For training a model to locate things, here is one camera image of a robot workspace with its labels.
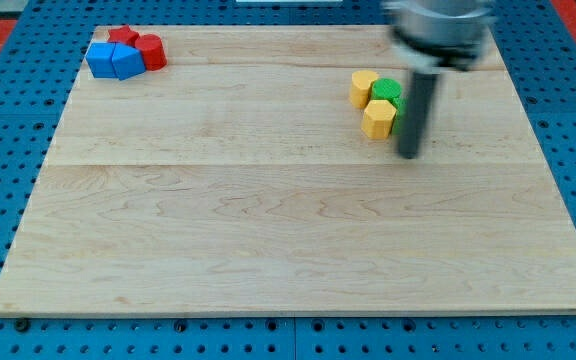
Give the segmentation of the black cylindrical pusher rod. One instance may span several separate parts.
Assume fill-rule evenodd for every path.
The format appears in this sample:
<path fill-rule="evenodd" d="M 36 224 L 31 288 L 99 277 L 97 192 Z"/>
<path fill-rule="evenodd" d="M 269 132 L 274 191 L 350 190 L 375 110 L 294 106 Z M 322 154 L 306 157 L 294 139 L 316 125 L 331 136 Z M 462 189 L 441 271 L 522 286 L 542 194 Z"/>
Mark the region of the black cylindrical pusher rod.
<path fill-rule="evenodd" d="M 403 158 L 414 159 L 419 155 L 439 79 L 438 73 L 421 70 L 410 74 L 406 112 L 397 145 L 397 152 Z"/>

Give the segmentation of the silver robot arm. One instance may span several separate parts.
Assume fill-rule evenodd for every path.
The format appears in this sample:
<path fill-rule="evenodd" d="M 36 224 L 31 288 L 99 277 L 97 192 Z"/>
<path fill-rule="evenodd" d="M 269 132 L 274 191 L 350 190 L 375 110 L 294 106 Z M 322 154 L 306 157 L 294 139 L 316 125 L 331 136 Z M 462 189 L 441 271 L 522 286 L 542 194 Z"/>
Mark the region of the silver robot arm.
<path fill-rule="evenodd" d="M 487 50 L 494 22 L 490 0 L 388 0 L 393 49 L 409 65 L 407 106 L 397 152 L 418 156 L 435 90 L 444 70 L 467 72 Z"/>

